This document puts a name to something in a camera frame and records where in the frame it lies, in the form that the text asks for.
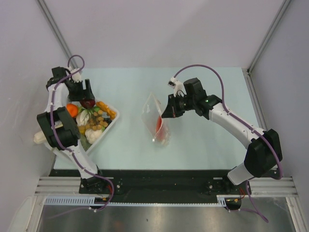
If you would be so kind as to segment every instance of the red apple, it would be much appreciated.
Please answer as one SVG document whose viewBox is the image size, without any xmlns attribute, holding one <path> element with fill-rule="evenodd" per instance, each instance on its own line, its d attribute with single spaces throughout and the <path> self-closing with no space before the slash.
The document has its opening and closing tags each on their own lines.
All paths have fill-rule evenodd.
<svg viewBox="0 0 309 232">
<path fill-rule="evenodd" d="M 79 103 L 82 105 L 83 108 L 89 110 L 95 106 L 96 101 L 95 100 L 81 100 L 79 101 Z"/>
</svg>

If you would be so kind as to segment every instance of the red object in bag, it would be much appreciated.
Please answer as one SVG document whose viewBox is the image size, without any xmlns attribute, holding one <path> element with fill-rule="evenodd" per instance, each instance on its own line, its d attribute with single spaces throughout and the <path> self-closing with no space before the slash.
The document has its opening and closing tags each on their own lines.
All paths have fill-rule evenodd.
<svg viewBox="0 0 309 232">
<path fill-rule="evenodd" d="M 159 140 L 159 141 L 163 141 L 165 138 L 164 138 L 164 128 L 162 127 L 162 129 L 160 130 L 160 128 L 161 128 L 161 125 L 162 125 L 162 118 L 161 118 L 161 116 L 159 116 L 159 118 L 158 118 L 158 120 L 157 120 L 157 122 L 156 122 L 156 128 L 155 128 L 155 132 L 156 133 L 158 133 L 158 135 L 157 135 L 157 139 Z"/>
</svg>

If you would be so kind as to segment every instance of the black rail base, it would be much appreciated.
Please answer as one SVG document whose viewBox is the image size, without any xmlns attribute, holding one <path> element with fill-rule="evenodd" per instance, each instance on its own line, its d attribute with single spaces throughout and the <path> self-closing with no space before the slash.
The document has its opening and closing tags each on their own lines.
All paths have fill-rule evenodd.
<svg viewBox="0 0 309 232">
<path fill-rule="evenodd" d="M 238 186 L 227 183 L 224 177 L 229 171 L 100 170 L 100 174 L 113 182 L 112 202 L 193 204 L 217 203 L 217 195 L 240 195 L 239 188 L 245 191 L 245 183 Z M 49 176 L 79 177 L 80 174 L 78 170 L 53 169 Z M 92 191 L 84 193 L 109 193 L 108 188 Z"/>
</svg>

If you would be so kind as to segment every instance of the cauliflower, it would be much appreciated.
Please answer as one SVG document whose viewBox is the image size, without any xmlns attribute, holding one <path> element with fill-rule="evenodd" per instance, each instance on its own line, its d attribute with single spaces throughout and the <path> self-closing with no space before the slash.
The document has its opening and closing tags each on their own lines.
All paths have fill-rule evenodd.
<svg viewBox="0 0 309 232">
<path fill-rule="evenodd" d="M 102 135 L 102 130 L 87 129 L 85 136 L 90 144 L 93 144 Z"/>
</svg>

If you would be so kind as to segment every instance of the toy food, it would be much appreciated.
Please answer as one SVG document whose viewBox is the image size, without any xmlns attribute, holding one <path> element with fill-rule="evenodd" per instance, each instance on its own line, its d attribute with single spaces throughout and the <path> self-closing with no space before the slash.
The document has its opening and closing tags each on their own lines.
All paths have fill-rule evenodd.
<svg viewBox="0 0 309 232">
<path fill-rule="evenodd" d="M 81 106 L 68 103 L 67 110 L 72 117 L 76 117 L 82 146 L 87 150 L 115 119 L 116 112 L 102 101 L 83 100 L 80 101 L 80 104 Z"/>
<path fill-rule="evenodd" d="M 67 104 L 67 110 L 71 117 L 76 117 L 78 115 L 78 107 L 74 104 Z"/>
<path fill-rule="evenodd" d="M 101 109 L 102 111 L 106 112 L 107 115 L 111 118 L 111 120 L 114 120 L 114 119 L 115 119 L 115 117 L 116 117 L 116 115 L 117 115 L 116 112 L 113 111 L 113 110 L 111 110 L 111 109 L 108 107 L 108 105 L 104 104 L 104 102 L 99 101 L 99 102 L 96 103 L 96 105 L 97 105 L 98 107 L 100 107 L 100 109 Z"/>
</svg>

